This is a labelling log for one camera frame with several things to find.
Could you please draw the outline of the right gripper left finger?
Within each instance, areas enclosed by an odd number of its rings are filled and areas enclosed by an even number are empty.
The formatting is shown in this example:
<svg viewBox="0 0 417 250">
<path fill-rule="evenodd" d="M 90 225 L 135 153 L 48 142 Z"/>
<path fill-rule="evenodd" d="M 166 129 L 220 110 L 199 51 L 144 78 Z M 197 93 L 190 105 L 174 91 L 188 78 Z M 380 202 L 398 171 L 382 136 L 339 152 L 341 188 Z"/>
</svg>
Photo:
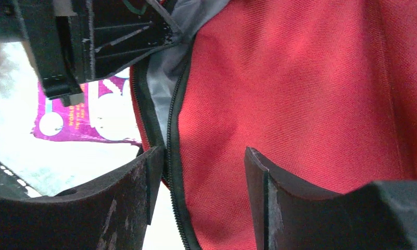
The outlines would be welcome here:
<svg viewBox="0 0 417 250">
<path fill-rule="evenodd" d="M 0 249 L 141 249 L 163 165 L 153 147 L 56 196 L 0 196 Z"/>
</svg>

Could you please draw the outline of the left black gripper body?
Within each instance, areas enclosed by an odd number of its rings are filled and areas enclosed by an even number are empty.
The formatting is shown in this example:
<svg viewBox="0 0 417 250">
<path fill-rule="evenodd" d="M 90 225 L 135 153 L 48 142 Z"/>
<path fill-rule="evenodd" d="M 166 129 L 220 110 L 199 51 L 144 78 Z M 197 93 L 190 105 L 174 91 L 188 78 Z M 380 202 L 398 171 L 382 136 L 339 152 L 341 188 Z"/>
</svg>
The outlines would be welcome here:
<svg viewBox="0 0 417 250">
<path fill-rule="evenodd" d="M 48 99 L 84 102 L 91 79 L 91 1 L 0 1 L 0 43 L 22 42 Z"/>
</svg>

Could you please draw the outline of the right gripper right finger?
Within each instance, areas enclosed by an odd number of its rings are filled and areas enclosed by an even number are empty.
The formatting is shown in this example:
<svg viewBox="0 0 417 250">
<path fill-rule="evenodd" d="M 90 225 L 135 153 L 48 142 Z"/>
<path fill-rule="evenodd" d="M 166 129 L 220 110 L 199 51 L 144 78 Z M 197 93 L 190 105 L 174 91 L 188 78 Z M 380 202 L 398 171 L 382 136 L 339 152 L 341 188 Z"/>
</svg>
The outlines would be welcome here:
<svg viewBox="0 0 417 250">
<path fill-rule="evenodd" d="M 338 194 L 254 148 L 244 162 L 257 249 L 417 249 L 417 181 Z"/>
</svg>

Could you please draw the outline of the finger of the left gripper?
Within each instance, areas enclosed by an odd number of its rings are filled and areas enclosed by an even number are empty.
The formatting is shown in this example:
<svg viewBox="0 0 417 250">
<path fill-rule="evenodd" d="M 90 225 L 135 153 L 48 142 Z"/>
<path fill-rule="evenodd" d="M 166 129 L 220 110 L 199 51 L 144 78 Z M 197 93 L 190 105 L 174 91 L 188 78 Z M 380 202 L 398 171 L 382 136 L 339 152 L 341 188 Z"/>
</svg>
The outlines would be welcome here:
<svg viewBox="0 0 417 250">
<path fill-rule="evenodd" d="M 182 37 L 167 1 L 72 1 L 72 7 L 72 65 L 80 83 L 109 78 Z"/>
</svg>

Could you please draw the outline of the purple sticker book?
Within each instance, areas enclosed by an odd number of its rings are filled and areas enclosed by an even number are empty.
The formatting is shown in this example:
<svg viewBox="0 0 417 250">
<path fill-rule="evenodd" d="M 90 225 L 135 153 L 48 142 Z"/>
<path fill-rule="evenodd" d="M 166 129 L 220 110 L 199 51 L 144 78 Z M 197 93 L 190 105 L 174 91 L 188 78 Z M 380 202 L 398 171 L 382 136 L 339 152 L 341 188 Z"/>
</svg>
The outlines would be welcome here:
<svg viewBox="0 0 417 250">
<path fill-rule="evenodd" d="M 108 79 L 84 83 L 84 102 L 65 107 L 38 93 L 32 134 L 53 142 L 129 143 L 140 146 L 141 136 L 132 107 L 126 68 Z"/>
</svg>

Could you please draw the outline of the red student backpack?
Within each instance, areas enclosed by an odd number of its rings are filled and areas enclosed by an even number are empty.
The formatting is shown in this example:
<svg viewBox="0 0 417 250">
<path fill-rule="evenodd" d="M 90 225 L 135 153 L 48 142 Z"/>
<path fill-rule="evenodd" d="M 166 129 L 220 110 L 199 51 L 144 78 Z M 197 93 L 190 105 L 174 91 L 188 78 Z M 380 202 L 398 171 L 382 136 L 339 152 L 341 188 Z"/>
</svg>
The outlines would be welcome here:
<svg viewBox="0 0 417 250">
<path fill-rule="evenodd" d="M 346 193 L 417 180 L 417 1 L 166 1 L 186 37 L 131 68 L 186 249 L 255 249 L 244 155 Z"/>
</svg>

